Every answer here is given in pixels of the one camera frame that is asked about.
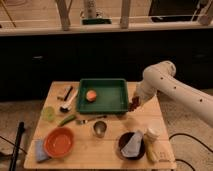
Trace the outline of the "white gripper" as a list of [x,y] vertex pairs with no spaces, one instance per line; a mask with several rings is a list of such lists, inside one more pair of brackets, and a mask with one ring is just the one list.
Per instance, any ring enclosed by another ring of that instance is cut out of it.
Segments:
[[144,92],[144,91],[139,90],[139,91],[135,91],[135,92],[134,92],[133,98],[134,98],[134,97],[138,97],[138,98],[139,98],[139,102],[140,102],[140,106],[139,106],[139,107],[141,107],[141,106],[143,106],[143,105],[149,100],[150,95],[147,94],[147,93]]

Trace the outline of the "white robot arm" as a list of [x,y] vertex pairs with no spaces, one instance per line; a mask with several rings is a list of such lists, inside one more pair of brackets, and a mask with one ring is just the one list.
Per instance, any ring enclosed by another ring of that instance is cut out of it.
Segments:
[[174,78],[176,67],[171,61],[162,61],[143,70],[143,79],[136,84],[133,97],[143,106],[158,91],[185,105],[213,127],[213,96],[188,86]]

